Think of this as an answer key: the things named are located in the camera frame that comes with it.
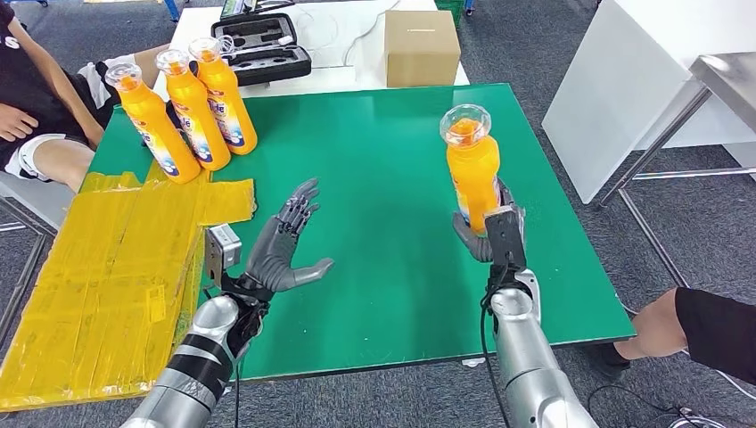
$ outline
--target clear bottle cap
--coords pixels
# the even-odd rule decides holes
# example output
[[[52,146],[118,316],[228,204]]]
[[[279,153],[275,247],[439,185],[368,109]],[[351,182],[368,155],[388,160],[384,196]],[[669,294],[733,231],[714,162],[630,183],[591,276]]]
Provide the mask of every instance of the clear bottle cap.
[[[115,64],[105,72],[105,81],[118,91],[131,91],[142,84],[142,69],[128,62]]]
[[[164,73],[170,76],[178,76],[189,71],[189,55],[177,49],[168,49],[158,53],[155,64]]]
[[[220,58],[220,40],[213,37],[202,37],[189,44],[189,54],[199,62],[213,62]]]
[[[469,147],[487,136],[491,115],[475,104],[460,104],[447,111],[440,122],[441,138],[455,147]]]

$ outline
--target black cable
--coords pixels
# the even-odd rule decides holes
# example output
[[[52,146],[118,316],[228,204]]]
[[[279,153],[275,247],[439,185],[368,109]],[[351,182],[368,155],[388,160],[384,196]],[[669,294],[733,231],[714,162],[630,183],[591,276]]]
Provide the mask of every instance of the black cable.
[[[494,369],[491,367],[489,360],[489,350],[486,346],[486,307],[482,307],[481,311],[481,348],[483,350],[483,358],[486,360],[486,367],[489,369],[489,378],[491,379],[491,386],[494,388],[494,394],[496,394],[498,409],[501,410],[501,417],[504,419],[504,426],[509,428],[509,419],[506,418],[506,412],[504,411],[504,402],[501,400],[501,395],[498,393],[498,385],[496,377],[494,376]]]
[[[236,385],[234,385],[234,388],[236,388],[236,406],[234,409],[234,427],[239,428],[239,387],[242,386],[242,384],[239,382],[239,363],[236,363]]]
[[[593,416],[593,409],[591,408],[591,400],[593,399],[593,397],[596,395],[597,392],[599,392],[601,390],[608,389],[608,388],[616,388],[616,389],[618,389],[620,391],[625,391],[628,394],[630,394],[633,397],[635,397],[636,399],[639,399],[641,402],[643,402],[644,404],[646,404],[648,407],[652,407],[652,408],[654,408],[654,409],[662,412],[661,415],[656,416],[654,419],[652,419],[649,422],[647,422],[644,426],[649,426],[650,424],[652,424],[653,422],[659,420],[661,417],[664,417],[664,416],[678,416],[678,417],[682,417],[683,419],[685,419],[692,426],[694,426],[696,428],[702,428],[701,425],[693,422],[686,414],[684,414],[683,412],[681,412],[679,408],[677,408],[677,407],[664,408],[664,407],[661,407],[661,406],[657,406],[657,405],[653,404],[652,402],[644,399],[640,395],[636,394],[635,392],[633,392],[633,391],[631,391],[631,390],[629,390],[629,389],[627,389],[627,388],[625,388],[623,386],[614,385],[614,384],[604,385],[604,386],[601,386],[599,388],[596,388],[595,390],[593,390],[593,392],[590,393],[590,395],[588,395],[588,413],[591,416]],[[745,423],[743,421],[740,421],[738,419],[735,419],[732,416],[716,415],[716,416],[706,416],[706,417],[710,418],[710,419],[715,418],[715,417],[727,418],[727,419],[730,419],[732,421],[735,421],[735,422],[737,422],[739,424],[742,424],[742,425],[745,425],[745,426],[748,426],[748,427],[756,426],[756,425],[753,425],[753,424],[752,425],[748,425],[747,423]]]
[[[633,391],[631,391],[631,390],[629,390],[629,389],[627,389],[627,388],[625,388],[623,386],[611,384],[611,385],[600,386],[600,387],[596,388],[595,390],[593,390],[593,392],[591,392],[590,395],[588,395],[588,414],[589,415],[593,416],[593,410],[591,409],[591,400],[593,399],[593,397],[596,395],[597,392],[599,392],[601,390],[605,390],[607,388],[616,388],[618,390],[625,391],[625,392],[629,393],[630,395],[632,395],[633,397],[635,397],[635,398],[639,399],[640,401],[642,401],[648,407],[655,408],[656,410],[658,410],[660,412],[663,412],[663,413],[674,413],[674,414],[678,414],[679,413],[679,411],[678,411],[678,409],[676,407],[667,407],[667,408],[664,408],[664,407],[661,407],[661,406],[657,406],[657,405],[653,404],[652,402],[647,401],[643,397],[639,396],[635,392],[633,392]]]
[[[688,419],[688,417],[687,417],[687,415],[686,415],[685,413],[678,411],[678,414],[679,414],[680,416],[683,416],[683,418],[685,418],[685,420],[686,420],[686,421],[687,421],[687,422],[688,422],[689,424],[691,424],[692,426],[694,426],[695,428],[703,428],[703,427],[702,427],[702,426],[700,426],[699,424],[697,424],[697,423],[695,423],[695,422],[691,421],[690,419]]]

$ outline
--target gray carpet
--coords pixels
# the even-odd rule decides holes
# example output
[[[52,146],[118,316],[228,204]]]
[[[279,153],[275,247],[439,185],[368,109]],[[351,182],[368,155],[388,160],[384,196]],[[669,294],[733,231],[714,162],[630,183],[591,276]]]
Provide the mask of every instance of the gray carpet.
[[[512,84],[617,293],[639,309],[673,285],[670,277],[619,200],[605,210],[579,202],[540,128],[592,18],[592,3],[479,0],[478,10],[463,18],[460,29],[463,64],[472,82]],[[32,36],[69,70],[94,58],[166,43],[173,30],[160,4],[53,0],[47,9],[33,3],[14,4],[14,8],[29,24]],[[715,146],[664,151],[650,169],[734,165],[727,152]],[[712,177],[648,182],[633,184],[631,194],[691,285],[756,304],[753,180]],[[5,292],[15,284],[31,243],[27,232],[0,235],[0,254],[7,260],[0,269]],[[575,281],[575,292],[580,292],[579,278]],[[605,384],[580,350],[562,349],[556,355],[584,402],[591,391]],[[685,406],[707,415],[756,421],[756,403],[682,354],[636,362],[624,384],[662,407]],[[242,387],[241,426],[503,426],[490,388],[482,366],[470,369],[456,363],[250,384]],[[756,393],[753,387],[746,388]],[[24,412],[0,422],[0,427],[118,426],[136,403],[119,400]],[[656,418],[660,412],[614,390],[598,392],[592,408],[602,427],[662,427],[672,419]],[[727,426],[743,426],[724,417],[717,419]],[[229,397],[221,402],[210,426],[233,426],[233,420],[233,398]]]

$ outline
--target black sleeve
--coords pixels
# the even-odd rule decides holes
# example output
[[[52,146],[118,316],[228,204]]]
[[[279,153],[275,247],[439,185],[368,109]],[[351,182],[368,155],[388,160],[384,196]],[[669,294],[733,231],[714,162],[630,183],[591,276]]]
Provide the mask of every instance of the black sleeve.
[[[7,27],[13,21],[14,16],[16,16],[16,13],[11,9],[11,6],[0,0],[0,25]]]

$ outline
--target bottle label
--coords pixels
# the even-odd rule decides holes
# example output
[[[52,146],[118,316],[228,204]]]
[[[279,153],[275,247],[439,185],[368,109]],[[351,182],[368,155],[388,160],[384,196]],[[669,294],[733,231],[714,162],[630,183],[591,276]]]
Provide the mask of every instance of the bottle label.
[[[467,224],[470,224],[470,205],[467,201],[467,195],[459,191],[456,180],[452,179],[452,182],[454,182],[454,190],[456,192],[456,204],[457,206],[459,206],[460,212],[462,212],[464,221],[466,221]],[[498,179],[496,178],[496,176],[494,176],[494,182],[492,185],[494,194],[496,195],[497,207],[499,207],[501,206],[501,189],[498,186]]]
[[[208,139],[205,138],[205,133],[203,132],[200,123],[189,117],[191,110],[185,105],[179,103],[173,103],[173,106],[176,107],[176,115],[181,122],[181,128],[186,133],[186,137],[189,138],[189,143],[192,146],[194,154],[201,162],[212,162],[212,154],[210,154]]]
[[[166,150],[165,144],[162,144],[160,139],[156,135],[151,134],[150,131],[147,130],[146,123],[140,120],[132,120],[132,122],[134,122],[136,132],[138,132],[139,135],[142,136],[142,140],[144,140],[144,143],[147,144],[147,148],[150,149],[152,156],[155,157],[155,160],[158,162],[158,165],[160,165],[163,171],[165,171],[165,173],[169,176],[178,176],[178,167],[173,161],[173,158],[170,157],[168,150]]]
[[[208,104],[215,115],[215,120],[223,134],[223,139],[233,147],[242,147],[244,138],[242,137],[242,126],[239,125],[239,118],[231,104],[226,103],[223,99],[223,92],[208,91]]]

